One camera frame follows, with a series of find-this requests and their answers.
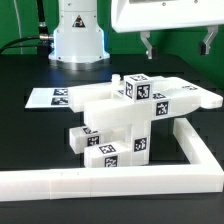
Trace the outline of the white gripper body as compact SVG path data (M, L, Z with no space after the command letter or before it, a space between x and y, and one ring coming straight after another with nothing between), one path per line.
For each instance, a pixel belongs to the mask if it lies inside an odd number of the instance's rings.
M224 24L224 0L111 0L118 33Z

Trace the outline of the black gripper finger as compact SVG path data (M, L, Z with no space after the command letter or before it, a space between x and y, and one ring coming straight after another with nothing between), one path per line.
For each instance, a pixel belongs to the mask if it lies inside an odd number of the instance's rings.
M140 38L142 43L146 47L146 55L149 60L156 59L157 58L157 48L154 47L149 39L150 39L150 32L149 31L142 31L140 33Z
M208 26L207 27L207 34L202 42L199 43L199 53L201 55L208 55L210 53L210 46L218 34L218 26Z

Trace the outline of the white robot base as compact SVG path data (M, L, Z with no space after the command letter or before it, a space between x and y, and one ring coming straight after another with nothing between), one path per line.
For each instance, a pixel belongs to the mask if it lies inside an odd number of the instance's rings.
M109 61L104 31L97 21L97 0L58 0L59 24L49 62L69 70L89 70Z

